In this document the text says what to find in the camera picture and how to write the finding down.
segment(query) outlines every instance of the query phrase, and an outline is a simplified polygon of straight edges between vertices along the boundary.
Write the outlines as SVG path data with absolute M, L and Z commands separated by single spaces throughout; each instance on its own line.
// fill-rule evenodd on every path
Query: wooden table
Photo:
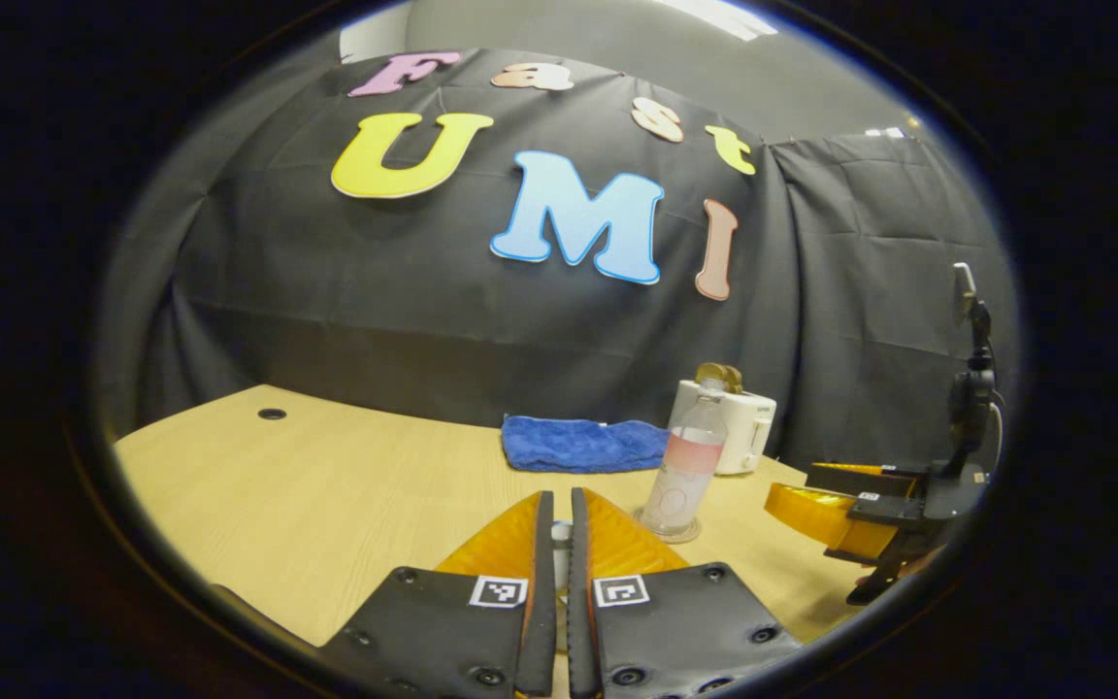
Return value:
M 262 408 L 287 416 L 262 419 Z M 555 491 L 556 519 L 570 519 L 574 487 L 631 511 L 655 478 L 517 472 L 499 429 L 274 386 L 148 425 L 116 452 L 145 512 L 200 575 L 315 645 L 391 568 L 436 566 L 524 495 Z M 762 456 L 752 474 L 716 478 L 698 512 L 701 536 L 674 549 L 693 565 L 731 565 L 808 642 L 855 613 L 843 597 L 864 572 L 765 512 L 771 482 L 799 485 L 804 475 Z M 567 695 L 567 672 L 556 684 Z

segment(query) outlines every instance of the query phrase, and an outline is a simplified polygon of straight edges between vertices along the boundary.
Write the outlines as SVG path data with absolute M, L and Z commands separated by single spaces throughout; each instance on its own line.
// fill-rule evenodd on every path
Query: light blue letter m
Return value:
M 618 173 L 591 200 L 577 168 L 563 155 L 520 151 L 515 162 L 524 168 L 524 181 L 511 224 L 489 244 L 492 253 L 512 261 L 546 261 L 550 244 L 541 230 L 550 214 L 569 265 L 580 264 L 607 230 L 607 246 L 594 256 L 599 273 L 635 283 L 659 281 L 659 265 L 653 264 L 653 208 L 662 199 L 662 187 L 656 181 Z

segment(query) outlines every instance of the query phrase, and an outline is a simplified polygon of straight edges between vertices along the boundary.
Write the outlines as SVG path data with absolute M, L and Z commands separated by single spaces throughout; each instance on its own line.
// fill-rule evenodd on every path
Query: blue towel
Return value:
M 509 416 L 503 421 L 506 463 L 522 472 L 608 474 L 656 469 L 669 432 L 628 421 L 542 421 Z

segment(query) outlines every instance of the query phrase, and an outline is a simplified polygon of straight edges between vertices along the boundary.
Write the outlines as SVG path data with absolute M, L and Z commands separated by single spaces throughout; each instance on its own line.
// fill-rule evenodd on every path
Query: plastic water bottle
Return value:
M 722 380 L 702 378 L 697 404 L 669 426 L 671 437 L 659 476 L 646 504 L 637 510 L 641 523 L 664 541 L 691 541 L 701 532 L 697 508 L 727 442 L 727 425 L 718 406 L 724 388 Z

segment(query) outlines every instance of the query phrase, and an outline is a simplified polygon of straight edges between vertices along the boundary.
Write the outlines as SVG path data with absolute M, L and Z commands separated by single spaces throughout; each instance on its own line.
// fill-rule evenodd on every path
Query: white toaster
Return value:
M 695 380 L 681 380 L 675 389 L 675 403 L 671 406 L 671 419 L 666 424 L 674 424 L 684 410 L 692 408 L 697 395 Z M 776 403 L 765 395 L 722 394 L 718 406 L 727 425 L 727 442 L 714 473 L 743 474 L 756 470 L 758 456 L 767 447 L 767 437 L 770 437 L 770 424 L 776 419 Z

